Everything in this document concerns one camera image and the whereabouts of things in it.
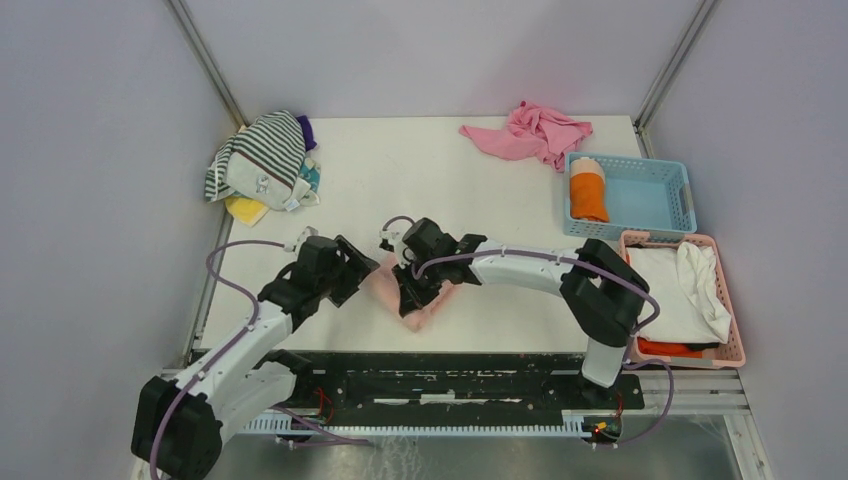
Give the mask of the light pink towel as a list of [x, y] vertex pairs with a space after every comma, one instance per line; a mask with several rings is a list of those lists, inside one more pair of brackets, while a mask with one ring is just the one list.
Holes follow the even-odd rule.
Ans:
[[366, 280], [371, 295], [381, 303], [389, 315], [411, 332], [419, 332], [426, 327], [460, 291], [458, 285], [445, 281], [436, 298], [420, 310], [401, 316], [400, 289], [392, 268], [397, 265], [393, 257], [386, 257], [380, 267]]

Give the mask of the orange cartoon towel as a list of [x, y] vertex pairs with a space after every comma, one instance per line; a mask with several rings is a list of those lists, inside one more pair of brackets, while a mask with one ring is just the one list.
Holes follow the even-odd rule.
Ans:
[[605, 205], [606, 176], [600, 163], [590, 157], [580, 157], [570, 164], [570, 215], [578, 220], [608, 223]]

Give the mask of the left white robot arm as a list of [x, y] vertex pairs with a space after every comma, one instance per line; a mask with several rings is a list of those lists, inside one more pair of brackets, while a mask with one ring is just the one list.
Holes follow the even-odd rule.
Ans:
[[314, 315], [323, 300], [342, 306], [380, 264], [344, 236], [304, 233], [296, 258], [253, 294], [219, 277], [251, 303], [246, 319], [199, 360], [170, 379], [153, 376], [141, 388], [131, 452], [159, 479], [203, 479], [224, 445], [271, 407], [313, 397], [313, 378], [261, 360]]

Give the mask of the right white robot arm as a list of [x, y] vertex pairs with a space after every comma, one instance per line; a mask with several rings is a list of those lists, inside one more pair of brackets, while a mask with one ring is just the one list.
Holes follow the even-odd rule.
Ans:
[[617, 379], [643, 308], [658, 305], [647, 281], [602, 240], [544, 250], [480, 234], [455, 239], [429, 218], [412, 222], [404, 232], [385, 225], [380, 239], [381, 249], [396, 259], [392, 273], [401, 316], [429, 306], [446, 283], [508, 285], [561, 298], [588, 338], [577, 392], [591, 408], [617, 396]]

